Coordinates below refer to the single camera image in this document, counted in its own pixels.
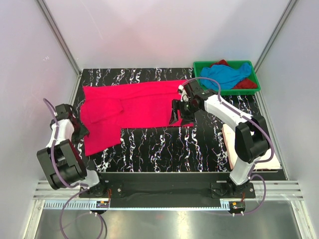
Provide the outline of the pink t shirt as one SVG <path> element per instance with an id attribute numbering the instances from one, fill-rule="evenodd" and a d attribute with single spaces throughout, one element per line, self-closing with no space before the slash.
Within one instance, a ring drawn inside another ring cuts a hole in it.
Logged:
<path id="1" fill-rule="evenodd" d="M 80 120 L 89 134 L 84 137 L 86 156 L 121 142 L 125 128 L 168 127 L 172 101 L 182 80 L 155 81 L 102 87 L 83 87 L 85 101 Z"/>

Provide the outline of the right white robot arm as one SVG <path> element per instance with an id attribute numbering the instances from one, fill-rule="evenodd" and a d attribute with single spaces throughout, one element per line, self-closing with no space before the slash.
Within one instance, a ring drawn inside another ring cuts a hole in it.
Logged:
<path id="1" fill-rule="evenodd" d="M 202 110 L 220 118 L 234 131 L 237 160 L 226 185 L 220 191 L 222 196 L 240 196 L 255 166 L 271 161 L 275 154 L 265 118 L 239 110 L 226 102 L 220 91 L 205 90 L 196 79 L 182 83 L 177 91 L 181 98 L 172 101 L 170 124 L 178 120 L 181 120 L 182 125 L 194 122 L 194 114 Z"/>

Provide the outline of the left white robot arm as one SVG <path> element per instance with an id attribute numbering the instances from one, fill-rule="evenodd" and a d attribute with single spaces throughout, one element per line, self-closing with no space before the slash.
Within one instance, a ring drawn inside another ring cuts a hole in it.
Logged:
<path id="1" fill-rule="evenodd" d="M 88 129 L 76 118 L 71 105 L 54 107 L 47 99 L 44 102 L 52 115 L 52 133 L 49 143 L 36 156 L 49 185 L 54 190 L 82 186 L 90 188 L 96 197 L 103 197 L 108 185 L 96 171 L 86 168 L 73 145 L 89 134 Z"/>

